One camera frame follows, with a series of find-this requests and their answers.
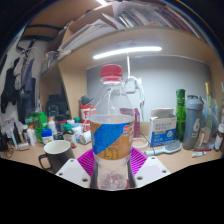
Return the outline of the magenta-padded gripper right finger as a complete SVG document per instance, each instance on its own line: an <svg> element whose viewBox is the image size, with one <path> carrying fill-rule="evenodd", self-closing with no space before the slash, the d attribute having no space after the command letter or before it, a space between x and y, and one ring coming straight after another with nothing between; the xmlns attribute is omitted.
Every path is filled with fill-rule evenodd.
<svg viewBox="0 0 224 224"><path fill-rule="evenodd" d="M129 188L140 188L170 175L170 171L156 156L147 157L136 148L132 148L127 170Z"/></svg>

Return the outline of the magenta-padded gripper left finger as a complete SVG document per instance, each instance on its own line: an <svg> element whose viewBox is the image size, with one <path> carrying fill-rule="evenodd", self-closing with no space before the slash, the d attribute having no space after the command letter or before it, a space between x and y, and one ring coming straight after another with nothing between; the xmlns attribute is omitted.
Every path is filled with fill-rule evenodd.
<svg viewBox="0 0 224 224"><path fill-rule="evenodd" d="M97 171L95 168L93 150L90 149L78 159L69 159L56 175L78 186L96 189Z"/></svg>

